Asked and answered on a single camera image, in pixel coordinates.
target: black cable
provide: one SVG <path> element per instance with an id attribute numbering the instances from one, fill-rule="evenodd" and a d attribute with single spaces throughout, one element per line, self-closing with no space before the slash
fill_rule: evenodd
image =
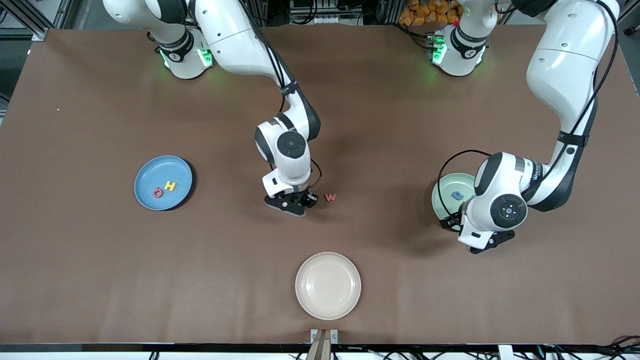
<path id="1" fill-rule="evenodd" d="M 613 12 L 611 11 L 611 9 L 609 9 L 609 7 L 605 3 L 603 3 L 601 0 L 597 0 L 596 4 L 600 5 L 607 12 L 607 14 L 609 14 L 609 17 L 611 18 L 611 21 L 613 23 L 613 35 L 614 35 L 613 52 L 611 53 L 611 57 L 609 58 L 609 63 L 607 64 L 607 68 L 604 70 L 604 73 L 602 74 L 602 79 L 600 79 L 598 86 L 593 91 L 593 95 L 591 95 L 591 97 L 589 98 L 587 105 L 585 105 L 584 109 L 582 110 L 582 113 L 580 113 L 580 116 L 578 117 L 578 121 L 576 121 L 575 125 L 573 125 L 573 128 L 569 132 L 569 135 L 574 135 L 576 129 L 578 129 L 578 125 L 580 125 L 580 123 L 583 120 L 582 118 L 584 118 L 584 115 L 587 113 L 587 110 L 591 106 L 591 103 L 595 100 L 596 95 L 598 95 L 598 92 L 600 91 L 600 88 L 602 88 L 602 84 L 604 84 L 604 81 L 607 79 L 607 76 L 609 75 L 609 71 L 613 66 L 613 60 L 616 58 L 616 53 L 618 52 L 618 25 L 616 23 L 616 16 L 613 15 Z M 553 162 L 553 164 L 551 164 L 551 167 L 549 167 L 549 170 L 547 171 L 547 173 L 544 174 L 540 178 L 540 180 L 536 182 L 537 184 L 542 183 L 542 181 L 544 181 L 549 176 L 549 174 L 551 174 L 553 169 L 558 164 L 558 161 L 560 161 L 560 158 L 562 157 L 564 150 L 566 150 L 566 147 L 567 147 L 567 143 L 564 143 L 564 145 L 562 146 L 562 149 L 560 150 L 560 152 L 556 157 L 556 160 Z M 529 190 L 531 190 L 531 186 L 525 191 L 523 191 L 522 195 L 525 195 Z"/>
<path id="2" fill-rule="evenodd" d="M 609 344 L 608 347 L 620 347 L 620 344 L 626 343 L 627 341 L 634 340 L 634 339 L 640 339 L 640 335 L 625 336 L 624 338 Z"/>
<path id="3" fill-rule="evenodd" d="M 3 8 L 2 6 L 0 6 L 0 15 L 2 15 L 2 20 L 0 20 L 0 24 L 2 24 L 2 23 L 4 22 L 4 20 L 6 19 L 6 15 L 7 15 L 8 13 L 9 13 L 9 12 L 8 12 L 8 11 L 6 11 L 6 9 L 5 9 L 5 8 Z"/>
<path id="4" fill-rule="evenodd" d="M 600 64 L 596 66 L 596 69 L 593 71 L 593 88 L 596 88 L 596 80 L 598 79 L 598 69 L 600 69 Z"/>
<path id="5" fill-rule="evenodd" d="M 319 172 L 320 174 L 318 175 L 318 178 L 316 179 L 316 181 L 314 182 L 314 184 L 309 186 L 309 188 L 310 188 L 310 189 L 311 189 L 311 188 L 315 188 L 315 187 L 320 183 L 320 180 L 322 180 L 322 169 L 320 168 L 320 166 L 318 165 L 318 163 L 316 163 L 316 161 L 315 161 L 313 158 L 311 158 L 311 162 L 316 166 L 316 168 L 318 169 L 318 172 Z"/>
<path id="6" fill-rule="evenodd" d="M 514 7 L 512 7 L 511 9 L 508 9 L 508 10 L 505 10 L 505 11 L 503 11 L 503 12 L 502 12 L 502 11 L 500 11 L 500 9 L 498 9 L 498 4 L 497 4 L 497 2 L 493 4 L 493 7 L 495 8 L 495 12 L 497 12 L 497 13 L 499 13 L 499 14 L 501 14 L 501 15 L 504 15 L 504 14 L 506 14 L 506 13 L 512 13 L 512 12 L 514 12 L 514 11 L 518 10 L 518 8 L 514 6 Z"/>
<path id="7" fill-rule="evenodd" d="M 391 26 L 393 26 L 393 27 L 395 27 L 397 29 L 400 29 L 400 31 L 402 31 L 403 33 L 409 35 L 409 37 L 411 38 L 413 43 L 418 45 L 418 47 L 420 47 L 421 49 L 424 49 L 424 50 L 437 50 L 438 49 L 437 47 L 422 45 L 415 39 L 415 38 L 426 39 L 427 35 L 414 33 L 412 31 L 410 31 L 406 26 L 402 27 L 401 25 L 396 24 L 395 22 L 386 22 L 383 25 L 391 25 Z"/>
<path id="8" fill-rule="evenodd" d="M 618 17 L 618 21 L 620 21 L 624 16 L 630 13 L 638 4 L 640 4 L 640 0 L 637 0 L 633 5 L 629 6 L 629 8 Z"/>
<path id="9" fill-rule="evenodd" d="M 247 9 L 244 1 L 240 1 L 240 3 L 242 4 L 245 13 L 247 13 L 249 15 L 249 9 Z M 253 17 L 247 16 L 249 18 L 249 21 L 251 22 L 253 29 L 256 33 L 256 36 L 260 38 L 260 41 L 262 42 L 262 45 L 264 45 L 265 49 L 267 50 L 267 55 L 269 56 L 269 62 L 271 62 L 271 66 L 273 67 L 273 71 L 276 74 L 276 77 L 278 78 L 278 83 L 280 84 L 280 88 L 283 88 L 285 86 L 284 84 L 284 73 L 282 70 L 282 65 L 280 64 L 280 60 L 278 59 L 278 57 L 276 56 L 276 52 L 273 50 L 273 47 L 271 46 L 271 43 L 269 43 L 269 40 L 267 39 L 266 36 L 264 36 L 264 33 L 262 32 L 262 28 L 260 26 L 258 26 L 258 24 L 256 23 L 255 19 Z M 280 110 L 282 111 L 283 107 L 284 107 L 284 100 L 285 100 L 285 95 L 282 96 L 282 102 L 280 103 Z"/>
<path id="10" fill-rule="evenodd" d="M 480 150 L 469 149 L 469 150 L 461 151 L 461 152 L 455 154 L 454 156 L 451 156 L 447 161 L 445 161 L 444 165 L 442 165 L 442 167 L 440 168 L 440 172 L 438 173 L 438 182 L 436 183 L 436 186 L 438 187 L 438 197 L 440 198 L 440 203 L 442 204 L 442 207 L 447 212 L 449 217 L 451 217 L 456 222 L 456 224 L 458 224 L 459 226 L 461 226 L 460 222 L 453 217 L 453 215 L 451 214 L 449 209 L 447 209 L 447 206 L 444 204 L 444 200 L 442 200 L 442 192 L 440 191 L 440 179 L 442 178 L 442 172 L 444 171 L 444 168 L 447 167 L 447 165 L 451 162 L 451 160 L 457 158 L 458 156 L 460 156 L 462 154 L 466 154 L 468 152 L 477 152 L 478 154 L 482 154 L 482 155 L 485 155 L 485 156 L 491 156 L 491 154 L 489 154 L 487 152 L 484 152 L 484 151 L 480 151 Z"/>
<path id="11" fill-rule="evenodd" d="M 562 356 L 562 354 L 560 353 L 560 350 L 558 350 L 557 347 L 553 347 L 554 352 L 556 353 L 556 359 L 557 360 L 564 360 L 564 356 Z"/>
<path id="12" fill-rule="evenodd" d="M 436 360 L 438 359 L 440 356 L 443 356 L 445 352 L 441 352 L 439 354 L 436 354 L 436 356 L 432 357 L 431 360 Z"/>
<path id="13" fill-rule="evenodd" d="M 424 34 L 418 34 L 418 33 L 414 33 L 412 31 L 410 31 L 406 26 L 403 27 L 402 25 L 396 23 L 396 22 L 385 22 L 383 25 L 391 25 L 397 29 L 400 29 L 400 31 L 402 31 L 403 33 L 413 36 L 413 37 L 417 37 L 417 38 L 427 38 L 427 35 Z"/>
<path id="14" fill-rule="evenodd" d="M 509 20 L 511 20 L 511 18 L 513 17 L 513 14 L 515 12 L 511 12 L 509 14 L 507 14 L 507 16 L 505 17 L 505 19 L 502 19 L 502 21 L 500 22 L 501 24 L 506 24 Z"/>
<path id="15" fill-rule="evenodd" d="M 581 358 L 581 357 L 579 357 L 578 355 L 574 354 L 573 352 L 566 351 L 566 350 L 562 350 L 562 351 L 564 351 L 564 352 L 566 352 L 567 354 L 569 354 L 569 356 L 571 356 L 571 357 L 572 357 L 572 358 L 574 358 L 575 360 L 582 360 L 582 358 Z"/>
<path id="16" fill-rule="evenodd" d="M 317 14 L 318 14 L 318 1 L 314 0 L 313 3 L 310 5 L 309 15 L 306 16 L 306 19 L 303 20 L 303 22 L 296 22 L 295 20 L 292 20 L 292 19 L 289 19 L 289 21 L 297 25 L 306 25 L 309 22 L 313 21 L 313 19 L 316 17 Z"/>
<path id="17" fill-rule="evenodd" d="M 404 360 L 409 360 L 409 358 L 406 355 L 404 355 L 402 352 L 400 352 L 400 351 L 391 351 L 385 357 L 383 357 L 382 360 L 390 360 L 389 356 L 391 356 L 393 354 L 400 354 L 400 356 L 402 356 L 404 358 Z"/>
<path id="18" fill-rule="evenodd" d="M 376 11 L 378 11 L 378 9 L 373 9 L 373 10 L 369 11 L 368 13 L 360 12 L 360 16 L 358 16 L 358 20 L 356 20 L 356 26 L 358 26 L 358 22 L 360 22 L 360 18 L 361 17 L 363 18 L 362 19 L 362 25 L 364 25 L 364 17 L 367 16 L 367 15 L 371 15 L 372 13 L 374 13 Z"/>

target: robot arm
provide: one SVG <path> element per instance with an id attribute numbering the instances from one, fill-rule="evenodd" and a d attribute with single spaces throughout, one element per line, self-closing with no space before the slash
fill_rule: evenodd
<path id="1" fill-rule="evenodd" d="M 453 76 L 468 75 L 480 63 L 486 41 L 498 21 L 494 0 L 460 0 L 459 3 L 465 9 L 460 23 L 436 31 L 436 37 L 442 41 L 432 44 L 439 49 L 433 52 L 431 61 Z"/>
<path id="2" fill-rule="evenodd" d="M 616 1 L 603 0 L 614 16 Z M 566 203 L 596 114 L 595 70 L 614 24 L 606 9 L 590 0 L 558 0 L 544 16 L 547 29 L 527 70 L 533 94 L 558 116 L 560 134 L 551 162 L 499 152 L 483 162 L 476 196 L 461 207 L 459 241 L 476 249 L 492 243 L 495 232 L 514 229 L 538 211 Z"/>
<path id="3" fill-rule="evenodd" d="M 265 38 L 260 38 L 262 33 L 254 30 L 238 0 L 190 0 L 189 6 L 223 69 L 233 74 L 267 76 L 287 99 L 289 109 L 261 123 L 254 140 L 262 158 L 275 166 L 262 178 L 268 195 L 265 203 L 303 216 L 305 207 L 317 200 L 308 190 L 311 155 L 307 143 L 320 131 L 317 113 L 282 58 Z"/>
<path id="4" fill-rule="evenodd" d="M 160 48 L 164 65 L 181 79 L 193 79 L 212 65 L 211 55 L 199 30 L 157 19 L 145 0 L 102 0 L 117 22 L 149 31 Z"/>
<path id="5" fill-rule="evenodd" d="M 200 75 L 211 66 L 203 54 L 211 53 L 228 72 L 263 75 L 276 82 L 289 109 L 260 124 L 254 136 L 260 155 L 275 166 L 262 178 L 268 194 L 265 203 L 303 216 L 305 207 L 317 201 L 308 190 L 308 142 L 318 136 L 320 119 L 282 58 L 262 31 L 253 28 L 241 0 L 103 1 L 118 22 L 149 30 L 161 48 L 165 65 L 179 78 Z M 200 29 L 184 25 L 188 15 Z"/>

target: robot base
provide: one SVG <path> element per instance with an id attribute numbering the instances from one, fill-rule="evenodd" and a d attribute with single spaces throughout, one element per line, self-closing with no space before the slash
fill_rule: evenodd
<path id="1" fill-rule="evenodd" d="M 456 27 L 447 25 L 444 29 L 438 30 L 428 38 L 428 46 L 436 47 L 437 50 L 429 51 L 431 63 L 441 68 L 445 73 L 452 76 L 469 75 L 474 68 L 482 61 L 482 55 L 486 46 L 476 53 L 473 51 L 471 58 L 464 58 L 451 45 L 451 33 Z"/>
<path id="2" fill-rule="evenodd" d="M 452 230 L 451 227 L 458 225 L 462 221 L 462 214 L 459 211 L 451 215 L 451 217 L 446 217 L 440 220 L 440 227 L 442 227 L 442 229 Z M 467 250 L 473 255 L 480 254 L 481 252 L 497 247 L 501 243 L 506 243 L 507 241 L 513 239 L 515 236 L 516 233 L 513 230 L 496 232 L 493 233 L 491 239 L 489 240 L 489 243 L 486 244 L 486 247 L 484 249 L 477 249 L 475 247 L 467 246 Z"/>
<path id="3" fill-rule="evenodd" d="M 318 197 L 310 192 L 309 189 L 305 189 L 302 192 L 277 196 L 275 198 L 264 197 L 266 206 L 282 210 L 295 217 L 304 217 L 306 215 L 305 208 L 313 208 L 317 202 Z"/>

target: metal frame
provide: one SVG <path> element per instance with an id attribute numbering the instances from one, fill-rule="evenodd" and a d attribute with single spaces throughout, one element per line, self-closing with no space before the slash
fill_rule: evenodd
<path id="1" fill-rule="evenodd" d="M 0 93 L 0 104 L 2 104 L 4 106 L 9 106 L 9 100 L 11 100 L 10 97 L 5 96 L 4 94 Z"/>
<path id="2" fill-rule="evenodd" d="M 243 0 L 246 4 L 249 14 L 255 19 L 256 23 L 261 26 L 267 26 L 268 2 L 266 0 Z"/>
<path id="3" fill-rule="evenodd" d="M 378 22 L 381 24 L 386 22 L 398 22 L 400 12 L 404 8 L 403 0 L 381 0 L 380 1 L 380 17 Z"/>
<path id="4" fill-rule="evenodd" d="M 357 19 L 362 14 L 362 5 L 358 5 L 349 10 L 340 10 L 338 9 L 338 0 L 310 0 L 310 5 L 311 6 L 296 6 L 294 0 L 289 0 L 288 18 L 293 21 L 303 22 L 308 18 L 310 13 L 313 13 L 316 15 L 315 19 L 334 18 L 336 20 L 340 19 L 342 21 L 339 22 L 347 24 L 349 19 L 357 22 Z"/>
<path id="5" fill-rule="evenodd" d="M 50 28 L 61 29 L 67 26 L 75 1 L 61 0 L 56 17 L 51 22 L 29 0 L 0 0 L 2 7 L 25 27 L 0 29 L 0 39 L 43 41 Z"/>

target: brown table surface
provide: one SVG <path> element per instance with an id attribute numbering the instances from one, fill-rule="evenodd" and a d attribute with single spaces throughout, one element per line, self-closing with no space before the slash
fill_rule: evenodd
<path id="1" fill-rule="evenodd" d="M 268 29 L 322 119 L 311 142 L 321 200 L 305 218 L 264 206 L 253 143 L 280 96 L 220 68 L 173 77 L 142 31 L 51 31 L 35 43 L 0 129 L 0 341 L 290 343 L 311 328 L 346 343 L 609 343 L 640 329 L 640 101 L 622 56 L 568 204 L 532 211 L 480 256 L 440 229 L 430 196 L 455 152 L 548 161 L 559 121 L 525 72 L 543 27 L 502 26 L 452 78 L 394 28 Z M 169 212 L 134 198 L 149 159 L 198 177 Z M 475 174 L 482 156 L 447 172 Z M 294 279 L 344 254 L 362 297 L 315 320 Z"/>

